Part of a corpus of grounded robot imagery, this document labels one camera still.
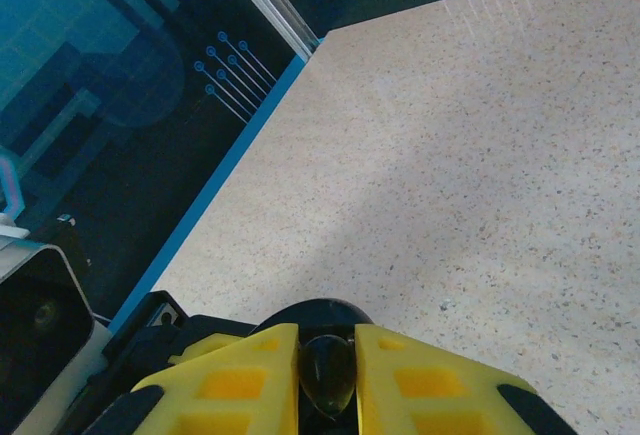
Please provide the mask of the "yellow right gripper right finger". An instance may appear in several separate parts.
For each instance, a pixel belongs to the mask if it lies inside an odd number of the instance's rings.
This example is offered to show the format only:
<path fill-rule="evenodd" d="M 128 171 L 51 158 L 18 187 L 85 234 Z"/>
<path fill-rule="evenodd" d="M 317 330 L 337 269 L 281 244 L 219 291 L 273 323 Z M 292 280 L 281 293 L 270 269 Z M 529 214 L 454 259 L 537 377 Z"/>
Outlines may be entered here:
<path fill-rule="evenodd" d="M 362 434 L 572 434 L 525 380 L 372 324 L 355 327 Z"/>

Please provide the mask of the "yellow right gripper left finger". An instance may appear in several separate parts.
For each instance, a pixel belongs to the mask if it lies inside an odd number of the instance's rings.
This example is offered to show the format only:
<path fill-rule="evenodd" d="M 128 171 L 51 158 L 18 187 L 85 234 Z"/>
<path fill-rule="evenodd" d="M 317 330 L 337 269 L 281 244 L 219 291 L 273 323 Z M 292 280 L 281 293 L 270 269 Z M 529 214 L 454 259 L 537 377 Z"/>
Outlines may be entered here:
<path fill-rule="evenodd" d="M 296 434 L 298 326 L 279 324 L 142 379 L 87 434 Z"/>

